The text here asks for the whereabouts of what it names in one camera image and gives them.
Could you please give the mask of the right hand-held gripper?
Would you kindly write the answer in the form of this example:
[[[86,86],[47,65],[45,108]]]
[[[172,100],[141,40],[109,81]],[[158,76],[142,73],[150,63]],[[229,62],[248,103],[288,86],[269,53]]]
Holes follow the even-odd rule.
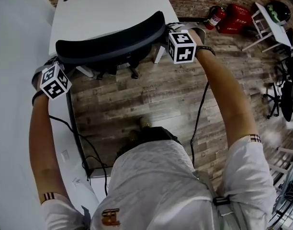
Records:
[[[189,29],[197,33],[202,43],[205,42],[206,32],[194,23],[183,24],[177,22],[167,24],[168,54],[174,64],[192,63],[194,61],[197,44],[189,34]]]

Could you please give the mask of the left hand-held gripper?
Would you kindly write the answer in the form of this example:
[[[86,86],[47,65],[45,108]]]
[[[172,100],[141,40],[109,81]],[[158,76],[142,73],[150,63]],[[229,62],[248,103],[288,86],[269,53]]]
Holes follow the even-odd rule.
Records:
[[[42,91],[51,100],[68,93],[72,83],[63,69],[58,57],[49,59],[35,70],[32,77],[33,87],[37,91]]]

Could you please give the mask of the person's right hand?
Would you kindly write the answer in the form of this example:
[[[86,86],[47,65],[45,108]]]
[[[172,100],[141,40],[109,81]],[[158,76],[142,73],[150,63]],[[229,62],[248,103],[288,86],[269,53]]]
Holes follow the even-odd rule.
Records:
[[[189,30],[189,34],[191,35],[194,42],[196,43],[196,51],[202,50],[204,47],[204,44],[202,43],[201,38],[198,36],[198,34],[193,29]]]

